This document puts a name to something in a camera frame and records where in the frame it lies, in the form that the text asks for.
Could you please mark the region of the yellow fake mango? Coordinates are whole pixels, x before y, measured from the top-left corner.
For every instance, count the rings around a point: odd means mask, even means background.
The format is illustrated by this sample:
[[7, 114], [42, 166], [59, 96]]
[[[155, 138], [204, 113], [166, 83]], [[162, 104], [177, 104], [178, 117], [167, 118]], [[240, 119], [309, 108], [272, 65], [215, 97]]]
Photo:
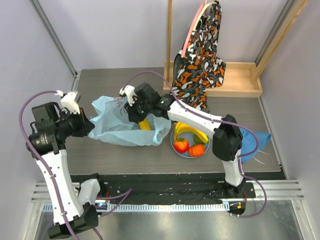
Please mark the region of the yellow fake mango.
[[146, 118], [143, 121], [139, 122], [138, 125], [139, 125], [140, 129], [143, 131], [150, 131], [151, 130], [151, 126]]

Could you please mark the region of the light blue plastic bag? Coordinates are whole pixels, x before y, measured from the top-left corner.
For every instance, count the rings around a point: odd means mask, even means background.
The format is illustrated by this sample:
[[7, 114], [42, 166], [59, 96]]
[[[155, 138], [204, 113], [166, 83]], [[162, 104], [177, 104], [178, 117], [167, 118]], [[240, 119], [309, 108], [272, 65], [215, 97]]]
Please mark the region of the light blue plastic bag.
[[143, 130], [128, 120], [124, 108], [127, 98], [101, 96], [94, 100], [97, 116], [90, 119], [94, 129], [88, 137], [120, 146], [159, 146], [171, 129], [171, 121], [150, 114], [146, 117], [150, 130]]

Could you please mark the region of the red fake tomato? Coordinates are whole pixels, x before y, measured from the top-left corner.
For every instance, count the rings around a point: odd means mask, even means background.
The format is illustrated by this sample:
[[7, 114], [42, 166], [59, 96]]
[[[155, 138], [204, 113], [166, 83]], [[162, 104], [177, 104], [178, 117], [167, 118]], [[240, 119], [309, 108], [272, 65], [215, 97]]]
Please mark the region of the red fake tomato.
[[175, 149], [176, 152], [178, 152], [180, 154], [185, 153], [189, 149], [189, 142], [186, 138], [179, 137], [174, 140], [173, 148]]

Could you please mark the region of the yellow fake banana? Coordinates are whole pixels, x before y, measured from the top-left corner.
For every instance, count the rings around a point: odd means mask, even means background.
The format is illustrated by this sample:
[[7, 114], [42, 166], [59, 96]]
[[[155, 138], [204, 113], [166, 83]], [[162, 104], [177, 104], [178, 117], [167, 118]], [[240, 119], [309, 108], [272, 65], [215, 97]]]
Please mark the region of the yellow fake banana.
[[190, 131], [190, 126], [183, 123], [183, 122], [177, 122], [174, 126], [173, 130], [173, 139], [177, 140], [178, 136], [182, 133], [189, 132]]
[[203, 133], [203, 132], [199, 131], [198, 129], [195, 129], [194, 127], [191, 127], [191, 126], [190, 126], [189, 130], [190, 130], [189, 132], [197, 135], [203, 142], [205, 142], [205, 144], [207, 144], [209, 142], [209, 137], [205, 133]]

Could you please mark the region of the orange fake pumpkin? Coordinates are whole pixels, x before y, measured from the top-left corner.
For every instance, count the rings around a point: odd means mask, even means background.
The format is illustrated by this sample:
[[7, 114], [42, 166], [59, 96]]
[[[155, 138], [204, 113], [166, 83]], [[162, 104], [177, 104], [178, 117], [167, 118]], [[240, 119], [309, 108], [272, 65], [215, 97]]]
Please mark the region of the orange fake pumpkin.
[[197, 158], [202, 156], [205, 153], [205, 146], [203, 144], [196, 144], [188, 149], [188, 154], [191, 158]]

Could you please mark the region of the green fake lime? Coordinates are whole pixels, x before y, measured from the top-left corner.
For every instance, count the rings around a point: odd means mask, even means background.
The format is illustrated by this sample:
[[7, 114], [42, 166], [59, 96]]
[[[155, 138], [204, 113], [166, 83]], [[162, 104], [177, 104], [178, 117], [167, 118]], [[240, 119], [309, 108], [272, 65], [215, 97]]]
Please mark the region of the green fake lime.
[[202, 144], [202, 145], [205, 145], [206, 143], [203, 142], [197, 135], [193, 135], [193, 141], [195, 144]]

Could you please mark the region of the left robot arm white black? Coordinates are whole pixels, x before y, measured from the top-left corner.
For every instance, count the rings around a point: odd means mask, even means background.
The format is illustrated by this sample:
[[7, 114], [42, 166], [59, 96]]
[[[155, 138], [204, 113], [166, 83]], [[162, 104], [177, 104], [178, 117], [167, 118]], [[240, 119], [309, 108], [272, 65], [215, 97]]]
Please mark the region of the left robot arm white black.
[[106, 196], [107, 187], [100, 175], [94, 173], [81, 178], [74, 187], [67, 163], [66, 139], [82, 138], [94, 129], [83, 108], [72, 113], [56, 102], [48, 102], [31, 109], [34, 122], [28, 139], [36, 152], [31, 155], [38, 164], [53, 208], [53, 226], [48, 229], [51, 240], [60, 240], [94, 229], [98, 226], [96, 200]]

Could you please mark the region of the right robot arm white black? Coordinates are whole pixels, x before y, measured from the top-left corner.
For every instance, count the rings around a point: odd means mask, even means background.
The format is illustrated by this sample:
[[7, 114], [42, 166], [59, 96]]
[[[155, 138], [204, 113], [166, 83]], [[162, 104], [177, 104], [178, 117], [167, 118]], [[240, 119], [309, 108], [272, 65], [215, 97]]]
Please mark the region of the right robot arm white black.
[[127, 98], [124, 108], [130, 122], [140, 123], [154, 115], [187, 124], [207, 135], [212, 140], [213, 154], [223, 164], [226, 193], [233, 198], [243, 193], [246, 180], [239, 168], [243, 136], [232, 115], [215, 116], [190, 107], [173, 95], [160, 96], [148, 83], [124, 86], [119, 95]]

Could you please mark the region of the camouflage patterned fabric bag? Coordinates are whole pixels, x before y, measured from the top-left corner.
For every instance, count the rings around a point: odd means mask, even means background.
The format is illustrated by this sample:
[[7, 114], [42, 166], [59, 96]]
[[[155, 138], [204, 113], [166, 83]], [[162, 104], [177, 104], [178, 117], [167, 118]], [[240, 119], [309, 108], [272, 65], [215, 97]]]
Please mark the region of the camouflage patterned fabric bag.
[[191, 33], [185, 57], [181, 57], [181, 49], [173, 67], [173, 93], [185, 104], [206, 113], [210, 112], [207, 90], [224, 84], [227, 66], [217, 55], [222, 7], [218, 0], [214, 1], [217, 4], [206, 9]]

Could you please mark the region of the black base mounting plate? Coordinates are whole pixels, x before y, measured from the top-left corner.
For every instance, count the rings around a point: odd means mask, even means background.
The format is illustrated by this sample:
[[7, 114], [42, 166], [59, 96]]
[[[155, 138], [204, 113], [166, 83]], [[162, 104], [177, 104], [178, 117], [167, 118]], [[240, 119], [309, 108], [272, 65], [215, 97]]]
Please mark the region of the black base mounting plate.
[[246, 180], [236, 193], [223, 180], [222, 173], [170, 173], [170, 174], [98, 174], [104, 183], [103, 196], [117, 196], [130, 191], [124, 200], [128, 205], [196, 205], [220, 204], [223, 200], [262, 197], [267, 185]]

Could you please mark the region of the blue cloth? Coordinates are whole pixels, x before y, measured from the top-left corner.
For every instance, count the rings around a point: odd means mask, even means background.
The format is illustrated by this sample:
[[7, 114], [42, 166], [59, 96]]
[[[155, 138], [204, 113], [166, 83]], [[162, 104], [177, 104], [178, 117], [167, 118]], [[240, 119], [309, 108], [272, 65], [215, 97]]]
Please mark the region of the blue cloth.
[[[246, 129], [240, 128], [240, 132], [242, 134], [242, 148], [241, 148], [241, 154], [245, 155], [248, 153], [251, 153], [257, 146], [256, 138], [252, 135], [251, 132], [249, 132]], [[259, 152], [262, 153], [262, 150], [269, 144], [271, 140], [271, 134], [268, 132], [260, 132], [253, 130], [253, 132], [256, 134], [258, 140], [259, 140], [259, 147], [257, 151], [253, 154], [243, 156], [241, 158], [242, 163], [246, 163], [249, 160], [253, 159], [255, 155]]]

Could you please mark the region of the pink cream hanger hoop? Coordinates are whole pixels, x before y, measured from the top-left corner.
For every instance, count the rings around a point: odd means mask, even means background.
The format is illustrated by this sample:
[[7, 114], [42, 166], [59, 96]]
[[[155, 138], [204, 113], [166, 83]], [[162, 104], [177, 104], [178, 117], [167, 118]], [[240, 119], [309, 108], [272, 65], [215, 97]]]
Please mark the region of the pink cream hanger hoop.
[[196, 12], [196, 14], [195, 14], [195, 16], [193, 18], [193, 21], [192, 21], [192, 23], [190, 25], [190, 28], [189, 28], [189, 31], [187, 33], [185, 42], [183, 44], [182, 53], [181, 53], [181, 57], [182, 58], [184, 58], [186, 56], [186, 51], [187, 51], [187, 48], [188, 48], [188, 42], [189, 42], [189, 39], [191, 37], [192, 32], [196, 29], [197, 24], [198, 24], [201, 16], [205, 13], [207, 8], [209, 8], [212, 4], [217, 4], [217, 2], [216, 1], [212, 1], [212, 2], [207, 3], [207, 1], [205, 0], [200, 5], [200, 7], [198, 8], [198, 10], [197, 10], [197, 12]]

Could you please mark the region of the wooden rack frame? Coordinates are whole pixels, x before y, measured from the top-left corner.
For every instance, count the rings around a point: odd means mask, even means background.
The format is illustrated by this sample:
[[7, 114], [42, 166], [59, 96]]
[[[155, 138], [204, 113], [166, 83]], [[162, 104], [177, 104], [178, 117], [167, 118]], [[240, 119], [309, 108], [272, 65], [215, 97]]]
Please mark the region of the wooden rack frame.
[[306, 0], [224, 0], [217, 28], [218, 55], [226, 63], [222, 86], [209, 97], [258, 98], [260, 75], [307, 5]]

